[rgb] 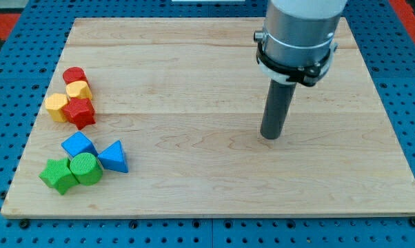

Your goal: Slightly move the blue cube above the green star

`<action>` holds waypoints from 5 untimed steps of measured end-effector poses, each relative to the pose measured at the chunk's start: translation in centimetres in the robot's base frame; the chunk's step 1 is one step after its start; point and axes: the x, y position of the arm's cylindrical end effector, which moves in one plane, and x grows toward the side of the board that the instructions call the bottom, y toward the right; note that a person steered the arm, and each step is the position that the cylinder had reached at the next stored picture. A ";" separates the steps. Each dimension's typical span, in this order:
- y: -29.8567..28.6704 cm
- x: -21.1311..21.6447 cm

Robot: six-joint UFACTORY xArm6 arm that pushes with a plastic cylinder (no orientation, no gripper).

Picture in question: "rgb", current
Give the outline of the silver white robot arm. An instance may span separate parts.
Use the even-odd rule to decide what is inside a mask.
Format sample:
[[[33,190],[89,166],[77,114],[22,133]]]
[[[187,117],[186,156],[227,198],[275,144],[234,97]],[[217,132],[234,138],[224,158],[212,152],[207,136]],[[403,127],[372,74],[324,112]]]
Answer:
[[[281,84],[313,87],[328,72],[346,0],[269,0],[254,33],[261,71]]]

